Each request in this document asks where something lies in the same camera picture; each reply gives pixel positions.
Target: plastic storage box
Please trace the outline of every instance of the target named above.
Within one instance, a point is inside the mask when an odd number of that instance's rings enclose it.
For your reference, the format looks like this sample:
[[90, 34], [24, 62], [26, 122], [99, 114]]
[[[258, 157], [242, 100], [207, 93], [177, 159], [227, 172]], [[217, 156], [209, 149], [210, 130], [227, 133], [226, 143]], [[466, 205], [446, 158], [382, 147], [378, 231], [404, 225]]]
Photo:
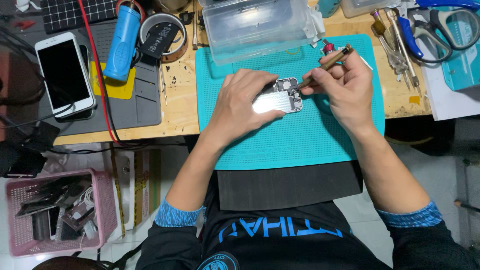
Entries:
[[212, 58], [230, 64], [310, 44], [307, 0], [199, 0]]
[[[82, 239], [82, 237], [79, 237], [76, 240], [59, 242], [55, 240], [41, 242], [34, 240], [32, 217], [15, 218], [15, 215], [21, 208], [21, 203], [32, 197], [32, 194], [26, 191], [49, 180], [55, 180], [63, 176], [85, 174], [92, 175], [98, 236], [93, 239], [88, 239], [87, 237]], [[6, 184], [6, 193], [10, 229], [10, 254], [13, 257], [24, 257], [101, 248], [117, 227], [117, 214], [112, 185], [112, 178], [107, 173], [96, 172], [93, 169], [43, 175], [35, 179], [9, 180]]]
[[401, 0], [342, 0], [343, 14], [347, 18], [353, 18], [370, 13], [375, 9], [395, 7]]

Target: tape roll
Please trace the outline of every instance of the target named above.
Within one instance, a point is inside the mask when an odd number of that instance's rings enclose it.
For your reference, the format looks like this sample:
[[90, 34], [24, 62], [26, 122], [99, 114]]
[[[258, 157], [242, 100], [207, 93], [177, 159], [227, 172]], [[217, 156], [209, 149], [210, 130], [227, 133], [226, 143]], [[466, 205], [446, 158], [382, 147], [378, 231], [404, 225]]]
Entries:
[[156, 13], [148, 17], [140, 27], [140, 42], [143, 44], [147, 40], [148, 32], [150, 31], [150, 29], [160, 23], [174, 24], [179, 27], [180, 32], [183, 34], [179, 47], [171, 52], [164, 53], [162, 56], [163, 63], [174, 62], [180, 57], [182, 57], [188, 48], [187, 30], [185, 29], [185, 26], [180, 21], [180, 19], [176, 16], [166, 13]]

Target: pink plastic basket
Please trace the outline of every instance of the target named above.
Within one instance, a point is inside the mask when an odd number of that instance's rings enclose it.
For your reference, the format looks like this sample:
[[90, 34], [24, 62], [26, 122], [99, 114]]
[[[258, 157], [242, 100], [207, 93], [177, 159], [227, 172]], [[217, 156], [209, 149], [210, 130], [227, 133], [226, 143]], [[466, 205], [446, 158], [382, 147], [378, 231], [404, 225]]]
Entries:
[[[92, 175], [92, 186], [95, 200], [98, 237], [88, 239], [86, 236], [70, 241], [33, 239], [32, 217], [15, 218], [21, 208], [21, 203], [28, 200], [32, 194], [26, 191], [47, 181], [64, 176]], [[115, 197], [113, 195], [112, 178], [105, 172], [85, 169], [74, 172], [62, 172], [39, 176], [35, 179], [9, 180], [6, 185], [8, 200], [8, 222], [10, 227], [10, 254], [13, 257], [25, 257], [40, 254], [54, 254], [65, 251], [81, 251], [101, 248], [111, 233], [117, 227]]]

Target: phone parts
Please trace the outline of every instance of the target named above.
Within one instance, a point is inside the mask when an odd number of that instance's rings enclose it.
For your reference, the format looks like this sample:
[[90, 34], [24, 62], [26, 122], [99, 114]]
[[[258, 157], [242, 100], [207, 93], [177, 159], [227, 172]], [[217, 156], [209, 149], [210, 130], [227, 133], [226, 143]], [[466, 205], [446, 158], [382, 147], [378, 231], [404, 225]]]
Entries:
[[296, 78], [276, 80], [267, 84], [253, 99], [253, 110], [263, 113], [269, 110], [282, 110], [285, 114], [301, 111], [301, 94]]

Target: blue silicone repair mat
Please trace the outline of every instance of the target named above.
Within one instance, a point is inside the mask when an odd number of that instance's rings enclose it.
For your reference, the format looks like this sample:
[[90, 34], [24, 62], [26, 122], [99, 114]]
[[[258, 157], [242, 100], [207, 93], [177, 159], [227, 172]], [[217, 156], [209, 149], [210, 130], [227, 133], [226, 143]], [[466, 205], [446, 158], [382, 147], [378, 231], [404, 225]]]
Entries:
[[[349, 43], [373, 68], [373, 122], [383, 134], [384, 103], [372, 41], [367, 35], [329, 37], [336, 48]], [[323, 55], [318, 43], [290, 49], [224, 66], [216, 66], [210, 49], [199, 49], [195, 56], [198, 118], [203, 130], [212, 116], [217, 95], [227, 74], [238, 69], [268, 71], [280, 79], [302, 76], [318, 67]], [[259, 170], [355, 160], [357, 157], [347, 133], [332, 116], [325, 95], [302, 96], [303, 109], [287, 114], [230, 145], [218, 160], [217, 170]]]

